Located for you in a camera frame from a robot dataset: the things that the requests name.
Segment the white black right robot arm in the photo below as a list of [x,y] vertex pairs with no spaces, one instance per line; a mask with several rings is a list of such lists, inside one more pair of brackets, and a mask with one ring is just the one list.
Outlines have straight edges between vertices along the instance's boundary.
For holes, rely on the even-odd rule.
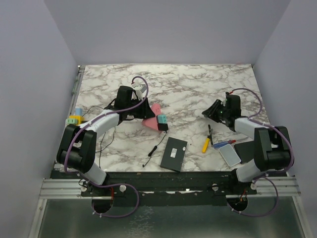
[[268,171],[284,173],[293,166],[294,152],[288,129],[241,115],[240,97],[232,92],[226,93],[224,101],[216,100],[202,115],[253,140],[253,158],[234,169],[233,178],[227,182],[231,193],[240,193],[245,189],[246,182],[251,182]]

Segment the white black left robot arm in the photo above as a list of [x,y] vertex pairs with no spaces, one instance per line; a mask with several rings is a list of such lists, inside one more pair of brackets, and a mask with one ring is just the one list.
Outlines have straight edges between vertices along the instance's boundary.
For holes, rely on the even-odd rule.
[[80,125],[66,126],[56,161],[65,169],[75,169],[91,181],[92,190],[97,195],[107,194],[108,175],[95,163],[97,139],[127,120],[128,116],[150,119],[155,114],[140,90],[120,86],[116,98],[98,116]]

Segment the pink power strip socket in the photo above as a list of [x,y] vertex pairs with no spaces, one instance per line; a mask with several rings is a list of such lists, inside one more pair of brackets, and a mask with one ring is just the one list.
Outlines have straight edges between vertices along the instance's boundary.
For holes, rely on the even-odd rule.
[[142,126],[145,126],[147,128],[150,128],[152,130],[158,131],[158,121],[157,121],[157,116],[161,115],[161,106],[158,103],[152,104],[151,106],[151,110],[152,112],[154,112],[155,117],[154,118],[150,118],[150,119],[144,119],[141,124]]

